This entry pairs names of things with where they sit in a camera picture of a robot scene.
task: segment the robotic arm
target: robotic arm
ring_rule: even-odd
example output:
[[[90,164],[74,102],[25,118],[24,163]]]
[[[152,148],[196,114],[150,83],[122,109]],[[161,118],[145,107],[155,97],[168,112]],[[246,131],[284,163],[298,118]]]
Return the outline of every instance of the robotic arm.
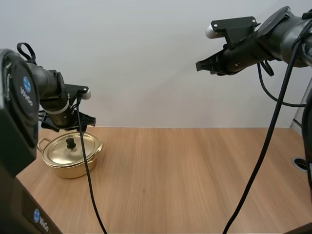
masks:
[[[31,57],[21,50],[23,44]],[[0,233],[60,234],[16,175],[36,159],[38,121],[57,132],[78,130],[75,105],[91,93],[86,86],[65,84],[60,72],[37,66],[27,43],[19,43],[18,51],[27,61],[12,50],[0,50]],[[39,111],[39,104],[44,110]],[[79,118],[82,131],[96,123],[83,113]],[[34,211],[40,222],[34,221]]]
[[[254,17],[212,21],[206,31],[210,39],[225,37],[223,50],[196,63],[197,71],[234,75],[265,60],[290,62],[294,42],[312,18],[312,13],[296,17],[285,6],[260,25]],[[312,66],[312,36],[306,37],[298,52],[295,67]]]
[[[236,210],[223,231],[224,234],[227,233],[232,222],[237,217],[259,171],[269,146],[281,105],[298,106],[283,102],[292,68],[294,66],[312,66],[312,10],[304,13],[302,17],[296,17],[291,13],[290,8],[286,6],[275,12],[257,31],[254,31],[258,25],[254,17],[212,21],[206,31],[206,36],[211,39],[225,37],[227,44],[223,46],[223,50],[220,52],[196,63],[197,71],[207,70],[211,74],[219,76],[234,75],[249,66],[258,64],[260,80],[260,64],[272,76],[273,71],[268,64],[268,60],[275,59],[288,63],[279,98],[273,98],[277,101],[277,104],[258,162]],[[312,91],[309,93],[304,109],[302,136],[308,181],[312,194]],[[292,230],[287,234],[310,233],[312,233],[312,223]]]

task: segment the robot arm logo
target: robot arm logo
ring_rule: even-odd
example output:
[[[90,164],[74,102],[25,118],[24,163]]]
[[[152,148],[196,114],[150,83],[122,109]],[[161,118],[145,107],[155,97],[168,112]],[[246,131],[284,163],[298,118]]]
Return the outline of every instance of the robot arm logo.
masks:
[[[35,209],[35,212],[34,212],[34,221],[35,221],[35,223],[38,223],[39,219],[40,219],[40,211],[38,209]]]
[[[29,93],[31,91],[31,85],[30,85],[29,79],[27,77],[24,77],[23,83],[24,83],[25,90]]]

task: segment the brushed gold lid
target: brushed gold lid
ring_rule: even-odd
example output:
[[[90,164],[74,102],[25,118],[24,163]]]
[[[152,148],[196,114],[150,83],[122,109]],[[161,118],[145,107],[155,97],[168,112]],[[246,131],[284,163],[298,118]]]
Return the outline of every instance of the brushed gold lid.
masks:
[[[76,144],[73,149],[67,148],[66,140],[69,138]],[[90,160],[99,148],[99,140],[91,133],[84,133],[83,142],[87,160]],[[72,167],[82,163],[84,160],[80,133],[67,133],[51,140],[42,151],[42,158],[51,167]]]

